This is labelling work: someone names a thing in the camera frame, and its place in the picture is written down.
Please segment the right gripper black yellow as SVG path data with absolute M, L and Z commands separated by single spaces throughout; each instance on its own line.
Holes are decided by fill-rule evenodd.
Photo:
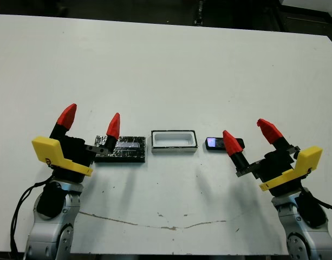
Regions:
M 299 189 L 301 180 L 317 169 L 323 149 L 312 146 L 303 150 L 289 144 L 276 126 L 267 120 L 258 119 L 257 126 L 276 150 L 251 164 L 245 158 L 237 139 L 228 131 L 223 131 L 223 143 L 236 167 L 236 175 L 241 177 L 252 173 L 262 181 L 260 189 L 269 191 L 274 197 Z

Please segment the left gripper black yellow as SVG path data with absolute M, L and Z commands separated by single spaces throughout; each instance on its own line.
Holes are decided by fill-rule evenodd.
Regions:
M 92 175 L 96 152 L 89 150 L 81 138 L 68 137 L 76 113 L 77 105 L 69 105 L 57 119 L 49 137 L 39 136 L 32 140 L 32 146 L 39 161 L 53 170 L 57 179 L 82 183 L 85 177 Z M 109 123 L 104 147 L 115 149 L 120 136 L 120 114 L 116 113 Z

